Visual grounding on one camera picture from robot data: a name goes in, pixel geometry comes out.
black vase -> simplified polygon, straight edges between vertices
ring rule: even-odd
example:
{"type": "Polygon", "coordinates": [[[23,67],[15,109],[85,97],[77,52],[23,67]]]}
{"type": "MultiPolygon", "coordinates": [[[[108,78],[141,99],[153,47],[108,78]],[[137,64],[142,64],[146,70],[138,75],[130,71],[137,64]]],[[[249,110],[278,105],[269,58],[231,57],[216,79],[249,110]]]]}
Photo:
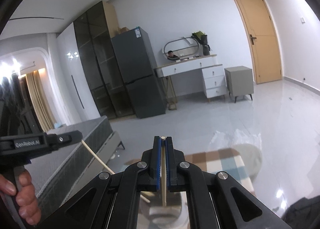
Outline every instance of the black vase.
{"type": "Polygon", "coordinates": [[[202,35],[201,36],[201,42],[202,42],[202,51],[204,56],[210,55],[210,46],[208,45],[208,36],[202,35]]]}

gray refrigerator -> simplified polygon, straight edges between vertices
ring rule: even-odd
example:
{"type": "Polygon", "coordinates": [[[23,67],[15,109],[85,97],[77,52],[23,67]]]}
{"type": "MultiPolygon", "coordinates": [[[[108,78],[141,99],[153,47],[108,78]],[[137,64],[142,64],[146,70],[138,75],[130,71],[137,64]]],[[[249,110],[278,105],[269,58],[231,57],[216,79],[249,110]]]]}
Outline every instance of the gray refrigerator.
{"type": "Polygon", "coordinates": [[[165,114],[167,102],[161,80],[155,74],[156,60],[148,34],[137,27],[111,41],[136,116],[165,114]]]}

curtain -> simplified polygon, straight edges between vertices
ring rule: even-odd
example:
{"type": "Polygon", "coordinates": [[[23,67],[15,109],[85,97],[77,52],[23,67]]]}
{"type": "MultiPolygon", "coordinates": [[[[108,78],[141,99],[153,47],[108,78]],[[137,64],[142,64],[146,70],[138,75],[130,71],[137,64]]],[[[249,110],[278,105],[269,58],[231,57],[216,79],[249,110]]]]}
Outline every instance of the curtain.
{"type": "Polygon", "coordinates": [[[30,98],[42,130],[47,132],[50,129],[54,129],[55,119],[45,96],[39,72],[36,70],[28,73],[26,75],[26,81],[30,98]]]}

glass cabinet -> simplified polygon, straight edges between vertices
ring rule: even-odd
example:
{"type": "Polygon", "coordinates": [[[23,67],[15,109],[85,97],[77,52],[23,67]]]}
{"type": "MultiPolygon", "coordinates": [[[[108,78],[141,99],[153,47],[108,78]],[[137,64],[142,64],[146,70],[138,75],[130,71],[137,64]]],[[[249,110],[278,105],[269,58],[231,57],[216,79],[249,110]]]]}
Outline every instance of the glass cabinet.
{"type": "Polygon", "coordinates": [[[122,80],[106,15],[116,18],[114,9],[99,2],[74,21],[79,55],[94,102],[100,115],[109,119],[133,115],[134,111],[122,80]]]}

finger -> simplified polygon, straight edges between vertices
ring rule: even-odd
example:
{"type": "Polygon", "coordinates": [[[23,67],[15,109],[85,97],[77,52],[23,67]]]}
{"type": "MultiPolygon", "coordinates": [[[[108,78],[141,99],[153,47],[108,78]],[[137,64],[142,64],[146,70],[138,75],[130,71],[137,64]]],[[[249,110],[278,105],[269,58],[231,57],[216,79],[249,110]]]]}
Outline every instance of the finger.
{"type": "Polygon", "coordinates": [[[27,170],[25,170],[24,172],[22,172],[20,174],[19,182],[20,182],[21,186],[29,186],[29,185],[31,185],[31,175],[27,170]]]}
{"type": "Polygon", "coordinates": [[[22,218],[27,219],[28,217],[32,217],[38,211],[38,209],[38,201],[37,199],[34,199],[34,201],[30,205],[20,207],[19,215],[22,218]]]}
{"type": "Polygon", "coordinates": [[[29,225],[36,225],[40,222],[41,219],[41,211],[38,209],[38,211],[32,216],[26,219],[27,223],[29,225]]]}
{"type": "Polygon", "coordinates": [[[16,201],[19,206],[24,207],[30,205],[35,198],[35,187],[31,184],[23,187],[21,191],[18,192],[16,201]]]}
{"type": "Polygon", "coordinates": [[[4,176],[0,174],[0,191],[14,196],[17,192],[16,187],[10,181],[8,181],[4,176]]]}

